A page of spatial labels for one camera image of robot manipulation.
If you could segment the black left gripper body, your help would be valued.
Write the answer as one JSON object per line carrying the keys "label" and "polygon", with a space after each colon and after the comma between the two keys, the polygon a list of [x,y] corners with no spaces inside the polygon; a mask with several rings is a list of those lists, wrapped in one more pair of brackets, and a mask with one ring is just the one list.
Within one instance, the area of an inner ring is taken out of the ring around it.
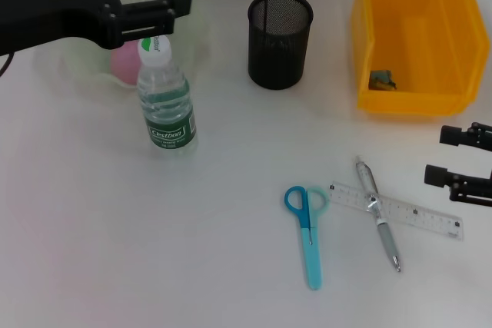
{"label": "black left gripper body", "polygon": [[69,37],[118,48],[124,42],[111,40],[111,13],[120,7],[120,0],[1,0],[1,53]]}

